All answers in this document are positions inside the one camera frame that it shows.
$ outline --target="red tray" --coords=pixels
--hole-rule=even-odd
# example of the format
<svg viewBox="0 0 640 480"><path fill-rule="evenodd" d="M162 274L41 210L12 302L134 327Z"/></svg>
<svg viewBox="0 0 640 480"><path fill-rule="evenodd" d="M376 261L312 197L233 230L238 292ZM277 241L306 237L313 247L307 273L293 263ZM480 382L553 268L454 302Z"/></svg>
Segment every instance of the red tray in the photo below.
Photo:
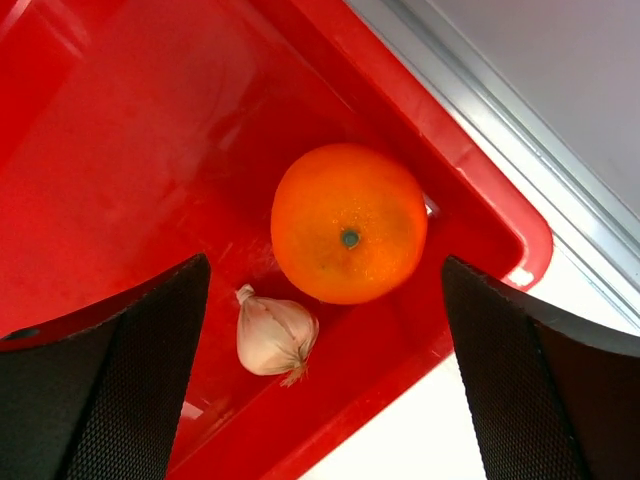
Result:
<svg viewBox="0 0 640 480"><path fill-rule="evenodd" d="M544 220L340 0L4 2L0 105L0 335L209 256L170 479L297 478L451 352L448 254L528 286L550 260ZM269 243L286 168L342 141L436 207L415 275L356 307L296 291ZM307 381L239 365L245 282L320 318Z"/></svg>

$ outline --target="silver metal edge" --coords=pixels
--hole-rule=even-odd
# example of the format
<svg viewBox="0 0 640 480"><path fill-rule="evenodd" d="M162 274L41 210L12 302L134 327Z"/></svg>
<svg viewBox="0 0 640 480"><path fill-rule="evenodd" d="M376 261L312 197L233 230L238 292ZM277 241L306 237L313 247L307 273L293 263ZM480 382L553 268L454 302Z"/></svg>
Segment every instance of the silver metal edge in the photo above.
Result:
<svg viewBox="0 0 640 480"><path fill-rule="evenodd" d="M425 0L348 3L540 211L556 246L640 330L638 219ZM457 45L467 61L441 36ZM471 60L484 63L483 81L499 88L489 90L470 72L466 65ZM496 91L510 97L508 103Z"/></svg>

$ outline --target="orange fruit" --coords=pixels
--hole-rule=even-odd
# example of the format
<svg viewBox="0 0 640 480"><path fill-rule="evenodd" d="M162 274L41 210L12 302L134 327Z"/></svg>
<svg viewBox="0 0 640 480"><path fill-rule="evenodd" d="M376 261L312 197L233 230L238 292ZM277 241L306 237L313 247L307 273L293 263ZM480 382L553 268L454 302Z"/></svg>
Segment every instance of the orange fruit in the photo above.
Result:
<svg viewBox="0 0 640 480"><path fill-rule="evenodd" d="M420 185L389 157L355 144L317 148L280 181L273 252L285 276L327 303L373 300L404 282L424 247Z"/></svg>

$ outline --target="garlic bulb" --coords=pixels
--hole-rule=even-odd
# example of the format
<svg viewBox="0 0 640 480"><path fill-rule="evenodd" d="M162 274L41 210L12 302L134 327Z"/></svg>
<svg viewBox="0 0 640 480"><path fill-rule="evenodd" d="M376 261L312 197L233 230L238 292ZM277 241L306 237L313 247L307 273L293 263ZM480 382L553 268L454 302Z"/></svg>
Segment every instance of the garlic bulb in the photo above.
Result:
<svg viewBox="0 0 640 480"><path fill-rule="evenodd" d="M318 320L299 303L255 296L251 285L244 285L236 297L240 363L255 375L291 372L282 385L293 384L306 371Z"/></svg>

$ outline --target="food item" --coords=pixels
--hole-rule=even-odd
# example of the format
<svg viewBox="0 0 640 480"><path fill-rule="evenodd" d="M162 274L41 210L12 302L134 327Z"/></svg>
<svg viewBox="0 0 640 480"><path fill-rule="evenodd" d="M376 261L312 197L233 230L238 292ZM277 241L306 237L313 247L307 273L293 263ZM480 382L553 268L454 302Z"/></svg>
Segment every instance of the food item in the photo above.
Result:
<svg viewBox="0 0 640 480"><path fill-rule="evenodd" d="M370 148L334 144L285 173L271 212L273 251L303 292L335 304L377 298L418 265L427 232L420 185Z"/></svg>
<svg viewBox="0 0 640 480"><path fill-rule="evenodd" d="M244 285L236 297L240 363L255 375L291 372L282 385L293 384L306 372L318 320L299 303L255 296L251 285Z"/></svg>

